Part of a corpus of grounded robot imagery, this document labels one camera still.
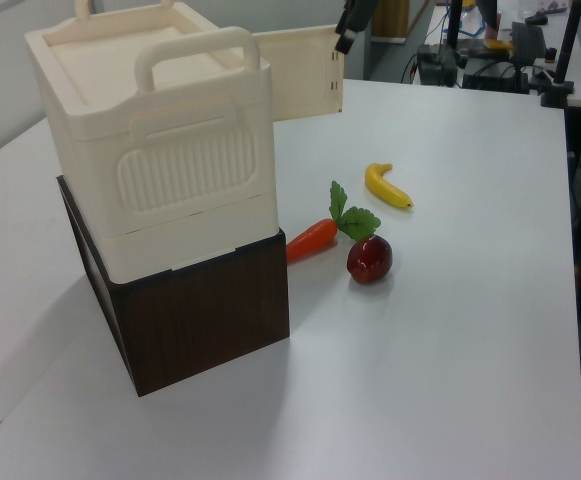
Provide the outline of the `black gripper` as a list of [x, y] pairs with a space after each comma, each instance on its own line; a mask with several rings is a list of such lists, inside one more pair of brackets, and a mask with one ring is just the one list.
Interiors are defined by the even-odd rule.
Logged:
[[363, 23], [368, 23], [373, 17], [377, 0], [348, 0], [345, 2], [343, 14], [335, 28], [339, 38], [335, 50], [348, 53], [357, 37], [364, 29]]

